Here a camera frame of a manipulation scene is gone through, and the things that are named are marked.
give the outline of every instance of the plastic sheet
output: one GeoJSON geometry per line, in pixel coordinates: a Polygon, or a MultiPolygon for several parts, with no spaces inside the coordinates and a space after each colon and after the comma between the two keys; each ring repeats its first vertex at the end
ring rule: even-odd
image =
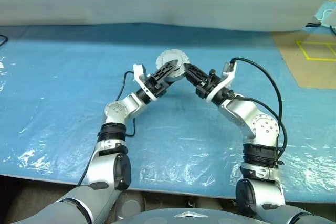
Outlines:
{"type": "MultiPolygon", "coordinates": [[[[280,168],[285,198],[334,201],[336,93],[298,87],[269,34],[151,24],[0,31],[10,39],[0,48],[1,174],[76,183],[123,73],[134,63],[153,72],[161,52],[180,48],[204,71],[220,72],[236,56],[269,70],[289,136],[280,168]]],[[[232,88],[277,110],[271,85],[251,66],[238,64],[232,88]]],[[[137,89],[128,78],[124,95],[137,89]]],[[[194,92],[181,80],[137,119],[136,136],[127,139],[132,188],[234,197],[242,135],[194,92]]]]}

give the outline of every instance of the black cable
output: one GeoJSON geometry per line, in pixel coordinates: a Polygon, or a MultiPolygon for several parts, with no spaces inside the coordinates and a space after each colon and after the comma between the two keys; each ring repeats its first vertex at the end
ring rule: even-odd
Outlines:
{"type": "Polygon", "coordinates": [[[281,98],[281,94],[280,91],[275,83],[275,81],[273,80],[273,78],[271,77],[271,75],[266,71],[265,68],[263,68],[262,66],[260,66],[259,64],[256,64],[254,61],[245,59],[245,58],[233,58],[231,59],[230,64],[234,65],[236,60],[240,60],[240,61],[244,61],[246,63],[249,63],[253,66],[255,66],[256,68],[258,68],[261,72],[263,72],[268,80],[272,83],[272,86],[277,94],[278,97],[278,105],[279,105],[279,113],[278,113],[278,125],[281,126],[281,122],[282,122],[282,98],[281,98]]]}
{"type": "MultiPolygon", "coordinates": [[[[265,107],[269,112],[271,112],[271,114],[272,114],[277,120],[279,119],[277,113],[275,113],[274,110],[272,110],[268,105],[266,105],[265,103],[263,103],[263,102],[261,102],[261,101],[259,101],[259,100],[257,100],[257,99],[249,98],[249,97],[235,97],[234,99],[235,99],[235,100],[250,101],[250,102],[258,103],[258,104],[260,104],[261,106],[265,107]]],[[[281,124],[279,125],[279,128],[282,129],[284,143],[282,144],[282,148],[280,149],[280,152],[279,152],[279,154],[278,154],[278,156],[277,156],[278,159],[283,155],[283,153],[284,153],[284,151],[285,151],[285,149],[286,149],[286,147],[287,147],[287,131],[286,131],[286,128],[285,128],[283,122],[281,122],[281,124]]]]}
{"type": "Polygon", "coordinates": [[[336,30],[335,30],[335,28],[333,28],[332,26],[330,26],[330,30],[336,36],[336,30]]]}
{"type": "Polygon", "coordinates": [[[0,37],[4,38],[4,40],[0,43],[0,46],[2,46],[4,43],[6,43],[8,41],[8,37],[5,36],[5,35],[1,35],[1,34],[0,34],[0,37]]]}
{"type": "MultiPolygon", "coordinates": [[[[120,99],[121,94],[122,94],[122,92],[124,91],[125,83],[126,83],[126,77],[127,77],[127,74],[128,74],[128,73],[132,73],[132,74],[134,74],[134,72],[132,72],[132,71],[127,71],[127,72],[125,72],[125,74],[124,74],[124,79],[123,79],[123,81],[122,81],[122,85],[121,85],[120,92],[119,92],[117,98],[115,99],[115,101],[118,101],[118,100],[120,99]]],[[[133,137],[133,136],[135,136],[135,118],[133,118],[133,133],[132,133],[132,134],[127,134],[127,133],[126,133],[126,136],[129,136],[129,137],[133,137]]],[[[80,179],[79,179],[79,181],[78,181],[78,183],[77,183],[77,186],[80,186],[80,185],[82,184],[82,182],[83,182],[83,180],[84,180],[84,178],[85,178],[86,172],[88,171],[88,168],[89,168],[89,165],[90,165],[90,161],[91,161],[91,159],[92,159],[92,156],[93,156],[94,152],[95,152],[95,151],[92,152],[92,154],[91,154],[91,156],[90,156],[90,160],[89,160],[88,164],[86,165],[85,170],[84,170],[82,176],[80,177],[80,179]]]]}

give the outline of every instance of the round metal disc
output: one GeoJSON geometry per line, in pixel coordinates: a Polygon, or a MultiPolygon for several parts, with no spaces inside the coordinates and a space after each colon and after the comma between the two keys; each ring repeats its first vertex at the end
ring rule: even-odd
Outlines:
{"type": "Polygon", "coordinates": [[[178,60],[175,70],[167,77],[167,81],[178,81],[184,77],[184,63],[190,63],[188,56],[179,49],[169,49],[161,53],[156,59],[156,68],[159,69],[171,60],[178,60]]]}

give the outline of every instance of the cardboard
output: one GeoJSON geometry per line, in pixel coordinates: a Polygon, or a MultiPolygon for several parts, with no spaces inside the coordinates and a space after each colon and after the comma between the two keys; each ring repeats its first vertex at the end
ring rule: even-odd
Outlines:
{"type": "Polygon", "coordinates": [[[335,36],[301,31],[272,36],[300,87],[336,89],[335,36]]]}

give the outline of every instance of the floor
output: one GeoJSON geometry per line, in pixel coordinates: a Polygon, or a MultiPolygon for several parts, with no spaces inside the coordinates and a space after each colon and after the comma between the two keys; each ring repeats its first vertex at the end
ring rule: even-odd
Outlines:
{"type": "MultiPolygon", "coordinates": [[[[33,180],[17,179],[0,176],[0,194],[2,195],[0,223],[8,224],[25,219],[42,210],[46,205],[55,202],[73,186],[38,182],[33,180]]],[[[209,201],[206,198],[190,197],[171,194],[142,193],[146,202],[146,209],[172,208],[172,207],[205,207],[235,212],[234,201],[220,199],[209,201]]],[[[313,214],[336,221],[336,204],[303,204],[289,203],[303,208],[313,214]]],[[[113,209],[106,223],[114,221],[113,209]]]]}

